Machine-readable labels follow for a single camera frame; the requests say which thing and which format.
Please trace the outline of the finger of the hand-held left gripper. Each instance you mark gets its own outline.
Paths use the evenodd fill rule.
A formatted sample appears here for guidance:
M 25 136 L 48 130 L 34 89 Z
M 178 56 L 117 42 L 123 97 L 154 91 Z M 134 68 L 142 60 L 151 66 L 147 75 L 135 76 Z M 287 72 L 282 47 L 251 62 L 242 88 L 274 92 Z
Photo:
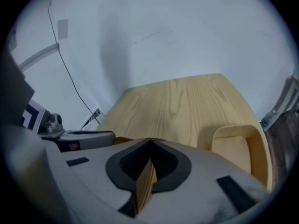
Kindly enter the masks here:
M 71 150 L 87 150 L 111 146 L 115 141 L 112 131 L 65 131 L 63 142 L 70 145 Z

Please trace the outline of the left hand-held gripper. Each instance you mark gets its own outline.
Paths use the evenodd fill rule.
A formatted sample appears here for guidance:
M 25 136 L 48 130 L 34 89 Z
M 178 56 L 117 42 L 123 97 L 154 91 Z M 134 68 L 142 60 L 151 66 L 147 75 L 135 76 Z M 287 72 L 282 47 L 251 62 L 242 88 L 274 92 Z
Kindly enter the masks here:
M 9 123 L 26 128 L 54 141 L 61 152 L 80 150 L 78 140 L 63 140 L 62 117 L 33 101 L 34 90 L 26 83 L 21 70 L 8 50 L 4 51 L 4 117 Z

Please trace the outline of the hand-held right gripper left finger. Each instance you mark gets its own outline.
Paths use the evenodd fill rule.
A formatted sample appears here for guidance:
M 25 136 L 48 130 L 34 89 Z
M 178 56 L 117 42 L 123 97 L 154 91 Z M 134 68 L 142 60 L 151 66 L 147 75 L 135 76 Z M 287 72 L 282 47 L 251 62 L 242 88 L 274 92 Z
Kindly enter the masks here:
M 20 126 L 6 128 L 6 163 L 28 201 L 57 224 L 145 224 L 119 211 L 131 198 L 91 151 L 63 153 Z

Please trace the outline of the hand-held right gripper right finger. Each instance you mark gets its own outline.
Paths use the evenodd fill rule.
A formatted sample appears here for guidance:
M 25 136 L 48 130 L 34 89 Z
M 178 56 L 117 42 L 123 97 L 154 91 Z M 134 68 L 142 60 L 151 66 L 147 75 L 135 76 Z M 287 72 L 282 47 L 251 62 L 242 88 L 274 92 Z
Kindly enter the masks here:
M 217 182 L 227 176 L 255 203 L 270 195 L 254 176 L 219 154 L 170 141 L 163 144 L 185 154 L 191 162 L 191 172 L 175 190 L 153 194 L 140 212 L 140 221 L 148 224 L 241 222 L 240 213 Z

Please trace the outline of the wooden tray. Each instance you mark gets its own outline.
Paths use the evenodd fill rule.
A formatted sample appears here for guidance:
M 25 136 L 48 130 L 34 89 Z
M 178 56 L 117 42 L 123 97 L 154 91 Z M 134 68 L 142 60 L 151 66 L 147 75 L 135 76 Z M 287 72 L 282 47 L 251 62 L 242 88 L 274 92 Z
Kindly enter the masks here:
M 273 172 L 268 142 L 261 128 L 237 124 L 218 128 L 211 150 L 259 180 L 269 192 Z
M 129 200 L 119 212 L 129 217 L 135 217 L 145 207 L 157 182 L 151 145 L 151 139 L 145 138 L 117 154 L 121 188 L 130 192 Z

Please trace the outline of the white box on floor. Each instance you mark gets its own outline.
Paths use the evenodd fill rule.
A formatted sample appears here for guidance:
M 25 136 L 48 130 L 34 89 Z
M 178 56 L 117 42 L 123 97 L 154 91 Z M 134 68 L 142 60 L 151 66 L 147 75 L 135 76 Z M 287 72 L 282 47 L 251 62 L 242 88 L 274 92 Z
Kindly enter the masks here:
M 98 126 L 99 126 L 99 122 L 97 119 L 93 119 L 91 121 L 89 121 L 88 123 L 86 123 L 81 130 L 82 131 L 95 131 L 97 130 Z

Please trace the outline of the open wall junction box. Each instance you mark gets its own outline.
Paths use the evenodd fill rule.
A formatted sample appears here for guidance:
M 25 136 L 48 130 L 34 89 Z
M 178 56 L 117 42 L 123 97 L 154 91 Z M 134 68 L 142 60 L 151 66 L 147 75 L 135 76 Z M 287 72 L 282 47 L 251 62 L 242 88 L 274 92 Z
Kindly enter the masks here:
M 94 111 L 92 119 L 97 120 L 97 122 L 100 124 L 105 119 L 105 114 L 100 109 L 97 109 Z

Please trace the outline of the grey wall plate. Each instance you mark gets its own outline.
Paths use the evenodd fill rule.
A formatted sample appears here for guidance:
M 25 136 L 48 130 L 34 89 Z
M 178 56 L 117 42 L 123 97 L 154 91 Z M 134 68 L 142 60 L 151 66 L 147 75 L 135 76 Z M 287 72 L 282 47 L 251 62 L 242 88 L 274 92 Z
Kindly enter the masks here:
M 68 38 L 68 21 L 68 19 L 57 21 L 57 31 L 59 40 Z

